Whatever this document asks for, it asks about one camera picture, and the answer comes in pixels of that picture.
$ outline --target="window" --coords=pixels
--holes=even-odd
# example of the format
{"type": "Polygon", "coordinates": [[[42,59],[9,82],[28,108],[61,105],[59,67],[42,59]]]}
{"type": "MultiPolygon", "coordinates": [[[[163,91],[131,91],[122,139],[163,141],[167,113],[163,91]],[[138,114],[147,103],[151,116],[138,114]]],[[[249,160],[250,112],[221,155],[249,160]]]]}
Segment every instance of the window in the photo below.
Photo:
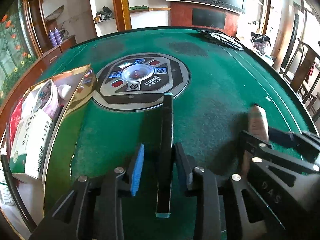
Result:
{"type": "Polygon", "coordinates": [[[307,11],[305,12],[306,21],[302,41],[320,54],[320,46],[318,44],[318,41],[320,41],[320,24],[316,17],[308,11],[310,6],[306,1],[303,1],[303,4],[307,11]]]}
{"type": "Polygon", "coordinates": [[[16,0],[0,21],[0,105],[36,61],[24,26],[22,3],[16,0]]]}

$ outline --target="cable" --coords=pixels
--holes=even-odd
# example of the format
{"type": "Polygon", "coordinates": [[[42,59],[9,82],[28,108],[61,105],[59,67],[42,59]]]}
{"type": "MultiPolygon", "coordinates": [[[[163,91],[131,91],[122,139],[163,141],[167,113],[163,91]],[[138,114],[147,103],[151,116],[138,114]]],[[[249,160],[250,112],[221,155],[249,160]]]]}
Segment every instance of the cable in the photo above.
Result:
{"type": "Polygon", "coordinates": [[[9,162],[8,162],[6,154],[1,154],[1,162],[2,162],[2,168],[3,168],[3,172],[4,172],[5,181],[7,182],[7,185],[9,187],[12,198],[13,198],[15,204],[17,205],[17,208],[20,212],[22,220],[26,224],[29,231],[32,233],[36,229],[37,224],[32,219],[30,213],[28,212],[26,206],[24,205],[24,203],[22,201],[22,198],[18,192],[17,187],[14,184],[13,176],[12,176],[12,173],[11,173],[11,170],[9,167],[9,162]]]}

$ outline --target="barcode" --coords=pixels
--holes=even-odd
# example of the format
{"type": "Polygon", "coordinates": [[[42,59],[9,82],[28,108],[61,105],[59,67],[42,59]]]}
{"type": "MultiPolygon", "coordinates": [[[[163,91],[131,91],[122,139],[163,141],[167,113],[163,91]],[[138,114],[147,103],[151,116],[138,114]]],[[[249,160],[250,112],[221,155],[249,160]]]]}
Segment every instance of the barcode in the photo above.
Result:
{"type": "Polygon", "coordinates": [[[44,154],[44,148],[42,146],[40,146],[40,152],[39,152],[39,160],[38,160],[38,172],[39,173],[42,173],[42,170],[43,170],[43,166],[42,166],[42,163],[43,163],[43,154],[44,154]]]}

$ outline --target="shelf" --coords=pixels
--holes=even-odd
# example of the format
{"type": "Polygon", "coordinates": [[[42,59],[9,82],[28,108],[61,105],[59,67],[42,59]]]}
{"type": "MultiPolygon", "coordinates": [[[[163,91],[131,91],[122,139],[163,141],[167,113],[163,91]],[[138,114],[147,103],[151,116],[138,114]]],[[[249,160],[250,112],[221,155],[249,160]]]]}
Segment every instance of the shelf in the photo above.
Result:
{"type": "Polygon", "coordinates": [[[136,13],[136,12],[149,12],[149,11],[170,11],[171,8],[169,7],[161,7],[161,8],[146,8],[146,9],[135,9],[130,10],[130,13],[136,13]]]}
{"type": "MultiPolygon", "coordinates": [[[[171,8],[168,7],[162,7],[162,8],[146,8],[146,9],[136,9],[136,10],[130,10],[130,14],[131,13],[136,13],[136,12],[149,12],[149,11],[170,11],[171,8]]],[[[105,20],[101,20],[99,22],[95,22],[94,24],[98,24],[101,22],[105,22],[111,19],[115,19],[115,17],[109,18],[109,19],[105,19],[105,20]]]]}
{"type": "Polygon", "coordinates": [[[106,21],[108,21],[108,20],[112,20],[112,19],[115,19],[115,17],[112,17],[112,18],[109,18],[109,19],[104,19],[104,20],[98,21],[98,22],[96,22],[96,23],[94,23],[94,24],[98,24],[98,23],[106,22],[106,21]]]}

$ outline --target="flower mural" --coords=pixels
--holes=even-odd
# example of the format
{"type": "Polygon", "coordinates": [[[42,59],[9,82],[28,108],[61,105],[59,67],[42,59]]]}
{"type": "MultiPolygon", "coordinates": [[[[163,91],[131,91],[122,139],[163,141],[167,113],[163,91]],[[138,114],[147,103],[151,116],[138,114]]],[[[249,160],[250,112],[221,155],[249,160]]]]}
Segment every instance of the flower mural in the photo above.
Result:
{"type": "Polygon", "coordinates": [[[36,61],[19,31],[19,10],[14,3],[0,21],[0,105],[18,79],[36,61]]]}

